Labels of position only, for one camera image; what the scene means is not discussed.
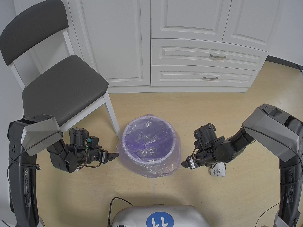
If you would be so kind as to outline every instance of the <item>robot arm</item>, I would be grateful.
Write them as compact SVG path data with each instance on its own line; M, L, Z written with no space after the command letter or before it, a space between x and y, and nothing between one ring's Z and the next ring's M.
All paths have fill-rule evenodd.
M108 153L98 146L99 139L85 129L70 129L70 144L62 140L63 133L53 116L38 115L14 121L9 125L9 180L11 210L16 227L43 227L36 200L37 153L47 149L55 168L74 172L92 161L105 164L119 153Z
M230 162L246 146L257 140L279 158L280 206L274 227L294 226L300 216L298 206L303 180L303 123L277 107L263 104L243 122L241 129L232 137L217 138L215 130L210 123L194 132L197 139L195 150L182 166L195 169Z

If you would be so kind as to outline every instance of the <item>purple trash bag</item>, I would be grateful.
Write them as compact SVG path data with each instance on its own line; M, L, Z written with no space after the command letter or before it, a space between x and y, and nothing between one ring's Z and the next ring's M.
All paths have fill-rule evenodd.
M131 121L116 147L122 163L148 178L169 176L181 164L181 142L164 119L148 114Z

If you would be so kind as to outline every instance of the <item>blue circular logo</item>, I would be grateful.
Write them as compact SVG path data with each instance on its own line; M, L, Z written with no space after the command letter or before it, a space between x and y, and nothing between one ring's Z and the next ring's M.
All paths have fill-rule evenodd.
M147 227L173 227L174 219L165 212L156 212L151 214L146 221Z

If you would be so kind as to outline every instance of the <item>crumpled paper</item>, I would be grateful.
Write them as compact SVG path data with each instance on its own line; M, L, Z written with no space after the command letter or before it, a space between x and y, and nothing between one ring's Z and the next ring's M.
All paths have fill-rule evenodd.
M225 176L226 166L224 162L217 163L214 168L209 168L212 176Z

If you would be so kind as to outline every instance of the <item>chair seat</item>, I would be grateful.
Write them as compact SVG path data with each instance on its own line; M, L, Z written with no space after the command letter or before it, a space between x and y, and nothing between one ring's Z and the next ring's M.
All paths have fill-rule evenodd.
M37 77L22 92L25 117L47 114L62 126L106 93L108 82L77 55Z

